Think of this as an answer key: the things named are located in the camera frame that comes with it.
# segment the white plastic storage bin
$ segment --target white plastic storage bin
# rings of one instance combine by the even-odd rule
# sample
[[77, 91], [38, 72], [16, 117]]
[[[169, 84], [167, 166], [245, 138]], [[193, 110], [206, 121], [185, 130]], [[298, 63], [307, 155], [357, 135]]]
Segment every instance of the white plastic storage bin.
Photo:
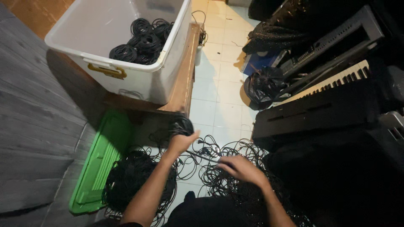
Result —
[[[157, 18], [174, 26], [157, 62], [140, 65], [109, 59], [112, 48], [132, 37], [137, 18]], [[166, 104], [185, 49], [191, 0], [75, 0], [45, 37], [110, 92]]]

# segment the wooden table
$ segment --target wooden table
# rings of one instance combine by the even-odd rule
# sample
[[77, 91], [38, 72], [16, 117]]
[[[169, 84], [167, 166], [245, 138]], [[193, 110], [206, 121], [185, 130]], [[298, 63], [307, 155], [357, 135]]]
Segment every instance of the wooden table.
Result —
[[191, 23], [187, 38], [187, 47], [177, 80], [173, 88], [173, 94], [166, 105], [159, 105], [139, 99], [108, 92], [104, 103], [117, 109], [131, 109], [140, 111], [173, 114], [177, 111], [185, 113], [189, 117], [191, 108], [192, 87], [195, 81], [195, 54], [199, 41], [199, 25]]

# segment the yellow bin handle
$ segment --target yellow bin handle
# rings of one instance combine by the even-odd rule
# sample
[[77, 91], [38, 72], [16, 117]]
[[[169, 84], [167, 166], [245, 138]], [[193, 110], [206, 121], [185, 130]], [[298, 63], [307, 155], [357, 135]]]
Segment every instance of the yellow bin handle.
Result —
[[91, 63], [88, 64], [88, 68], [93, 71], [97, 71], [100, 73], [104, 73], [107, 76], [112, 76], [117, 79], [123, 80], [127, 75], [125, 73], [125, 70], [123, 68], [117, 67], [116, 69], [120, 70], [121, 72], [111, 70], [111, 69], [104, 69], [104, 68], [96, 68], [94, 67]]

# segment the human arm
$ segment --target human arm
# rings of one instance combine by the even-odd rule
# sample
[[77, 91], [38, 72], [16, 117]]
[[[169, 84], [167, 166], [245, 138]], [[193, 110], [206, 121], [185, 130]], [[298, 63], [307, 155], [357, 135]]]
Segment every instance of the human arm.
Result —
[[267, 205], [269, 224], [273, 227], [295, 227], [286, 213], [265, 174], [243, 156], [221, 157], [219, 168], [224, 169], [233, 177], [257, 185], [264, 195]]
[[171, 166], [198, 137], [199, 131], [196, 131], [189, 137], [176, 135], [171, 139], [159, 163], [126, 207], [121, 224], [134, 222], [143, 227], [152, 224]]

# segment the orange wall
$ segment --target orange wall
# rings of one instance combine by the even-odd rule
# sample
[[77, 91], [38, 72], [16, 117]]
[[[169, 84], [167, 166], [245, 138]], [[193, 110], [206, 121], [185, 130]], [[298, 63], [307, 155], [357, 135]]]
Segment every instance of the orange wall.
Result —
[[44, 39], [74, 0], [0, 0], [27, 27]]

